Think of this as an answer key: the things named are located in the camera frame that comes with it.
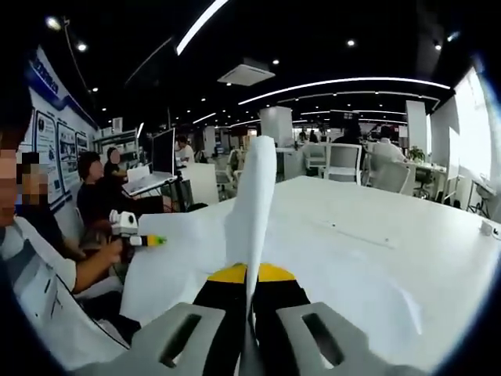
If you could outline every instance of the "ceiling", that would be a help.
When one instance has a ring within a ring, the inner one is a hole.
[[[423,0],[342,4],[229,0],[178,56],[175,46],[212,2],[130,0],[106,7],[102,2],[86,2],[54,9],[54,16],[69,21],[69,43],[64,31],[46,31],[41,45],[65,86],[100,126],[124,117],[125,128],[144,121],[147,132],[167,123],[168,114],[173,124],[188,129],[195,120],[215,112],[196,126],[225,126],[256,119],[261,108],[276,104],[292,108],[294,120],[326,118],[324,114],[301,115],[319,110],[405,113],[407,99],[423,100],[430,112],[453,91],[408,82],[358,81],[238,103],[295,85],[339,78],[415,78],[454,87],[471,65],[462,34],[447,42],[452,32],[462,32],[463,13],[452,7],[454,2]],[[355,46],[347,45],[350,39]],[[88,45],[86,52],[75,49],[79,41]],[[436,43],[442,45],[441,51]],[[218,82],[243,58],[268,64],[276,76],[250,87]],[[278,65],[272,64],[275,59]],[[98,92],[90,91],[95,87]],[[383,116],[405,120],[400,114],[364,114],[366,118]]]

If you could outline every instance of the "white desk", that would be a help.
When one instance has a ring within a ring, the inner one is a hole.
[[[145,324],[192,302],[224,265],[222,220],[232,204],[144,215],[141,232],[168,242],[136,253],[121,313]],[[501,244],[481,235],[481,221],[430,201],[299,177],[276,186],[263,262],[294,273],[312,302],[326,302],[363,329],[387,361],[432,371],[469,327],[496,268]],[[201,236],[207,232],[210,239]],[[409,317],[396,284],[420,307],[420,319]]]

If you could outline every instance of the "pillar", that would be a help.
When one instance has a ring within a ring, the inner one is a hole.
[[[286,107],[269,107],[259,112],[261,134],[272,137],[278,147],[294,144],[292,110]]]

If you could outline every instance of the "computer monitor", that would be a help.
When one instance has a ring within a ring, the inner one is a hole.
[[[175,174],[175,130],[171,129],[153,137],[153,156],[151,158],[154,172]]]

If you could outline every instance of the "white chair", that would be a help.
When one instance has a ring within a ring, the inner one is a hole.
[[[327,166],[324,179],[338,182],[362,183],[360,159],[362,147],[347,143],[331,143],[327,146]]]
[[[404,193],[409,177],[410,169],[407,166],[389,162],[378,173],[373,187],[393,193]]]
[[[306,168],[325,168],[327,166],[326,145],[310,143],[305,145]]]

